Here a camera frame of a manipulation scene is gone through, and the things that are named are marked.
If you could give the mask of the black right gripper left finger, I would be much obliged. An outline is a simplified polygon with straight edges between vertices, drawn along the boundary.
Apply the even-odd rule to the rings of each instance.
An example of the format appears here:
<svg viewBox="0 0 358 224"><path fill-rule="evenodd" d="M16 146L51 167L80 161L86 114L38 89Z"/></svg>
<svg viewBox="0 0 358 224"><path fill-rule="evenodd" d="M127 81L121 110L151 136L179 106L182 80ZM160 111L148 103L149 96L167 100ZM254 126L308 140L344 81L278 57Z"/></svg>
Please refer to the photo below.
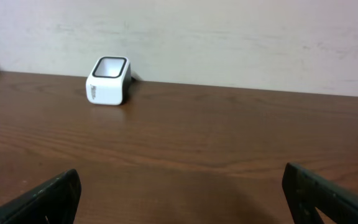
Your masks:
<svg viewBox="0 0 358 224"><path fill-rule="evenodd" d="M80 196L80 177L75 169L67 170L1 205L0 224L73 224Z"/></svg>

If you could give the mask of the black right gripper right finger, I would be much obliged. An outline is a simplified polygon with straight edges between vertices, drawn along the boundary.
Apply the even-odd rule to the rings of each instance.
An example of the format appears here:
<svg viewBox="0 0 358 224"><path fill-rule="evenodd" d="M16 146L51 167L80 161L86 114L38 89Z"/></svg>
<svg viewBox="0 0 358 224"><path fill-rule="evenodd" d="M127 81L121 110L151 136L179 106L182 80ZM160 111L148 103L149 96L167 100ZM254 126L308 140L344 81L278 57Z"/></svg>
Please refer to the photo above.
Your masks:
<svg viewBox="0 0 358 224"><path fill-rule="evenodd" d="M295 223L322 223L319 212L335 223L358 223L358 195L298 164L286 164L282 189Z"/></svg>

